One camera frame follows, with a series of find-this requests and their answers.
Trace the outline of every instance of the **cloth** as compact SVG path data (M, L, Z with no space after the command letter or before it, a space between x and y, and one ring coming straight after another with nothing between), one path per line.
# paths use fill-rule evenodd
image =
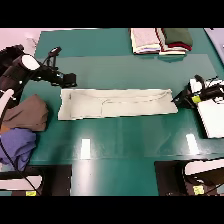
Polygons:
M62 89L59 120L177 113L171 90Z
M176 42L176 43L168 44L168 47L169 48L172 48L172 47L183 47L183 48L186 48L189 51L192 50L191 46L188 46L187 44L184 44L182 42Z
M210 86L216 84L218 81L213 81ZM201 90L201 83L195 79L190 79L190 85L192 92ZM198 103L198 112L202 119L205 131L208 138L223 138L224 137L224 103L215 103L213 100L206 100Z
M193 40L187 28L164 28L165 44L182 42L188 46L193 46Z
M2 127L1 127L1 129L0 129L0 134L4 134L5 132L7 132L7 131L9 131L9 130L10 130L10 128L8 128L8 127L2 125Z
M2 134L0 137L12 161L17 165L19 170L23 171L29 162L32 149L36 147L36 134L28 129L15 128ZM1 146L0 162L11 166Z
M224 64L224 28L204 28Z
M158 38L160 40L160 45L161 45L161 52L159 53L160 55L166 55L166 54L185 54L187 49L183 47L172 47L169 48L168 45L165 44L165 37L162 32L161 28L156 28L156 33L158 35Z
M18 106L8 109L3 125L9 128L27 128L32 131L44 131L47 117L46 103L35 94Z
M158 53L160 51L159 39L155 28L131 28L133 53L147 54Z

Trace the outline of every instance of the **pink cloth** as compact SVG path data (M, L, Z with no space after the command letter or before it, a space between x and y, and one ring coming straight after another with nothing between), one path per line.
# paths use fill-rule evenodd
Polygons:
M155 28L133 28L136 47L144 45L159 44Z

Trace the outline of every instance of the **red cloth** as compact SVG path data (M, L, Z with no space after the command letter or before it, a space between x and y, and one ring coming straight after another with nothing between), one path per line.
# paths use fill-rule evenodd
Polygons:
M172 47L183 47L183 48L186 48L189 51L192 50L191 46L189 46L187 44L184 44L182 42L175 42L175 43L172 43L172 44L168 44L168 47L170 47L170 48L172 48Z

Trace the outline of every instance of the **dark green cloth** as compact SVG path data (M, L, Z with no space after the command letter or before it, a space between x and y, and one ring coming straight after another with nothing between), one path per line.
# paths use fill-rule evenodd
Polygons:
M192 47L193 40L187 28L164 28L165 43L182 42Z

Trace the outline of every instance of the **teal tabletop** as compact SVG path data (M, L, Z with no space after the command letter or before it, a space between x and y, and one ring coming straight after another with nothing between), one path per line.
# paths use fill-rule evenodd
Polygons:
M195 74L224 78L204 30L189 31L193 50L184 57L133 55L126 28L42 32L35 56L43 61L60 46L57 66L75 73L80 89L171 89L175 97ZM158 195L155 161L224 155L224 139L204 139L191 110L58 121L60 91L50 83L30 81L22 100L38 94L49 107L47 129L37 133L30 163L73 164L71 195ZM83 150L88 151L84 158Z

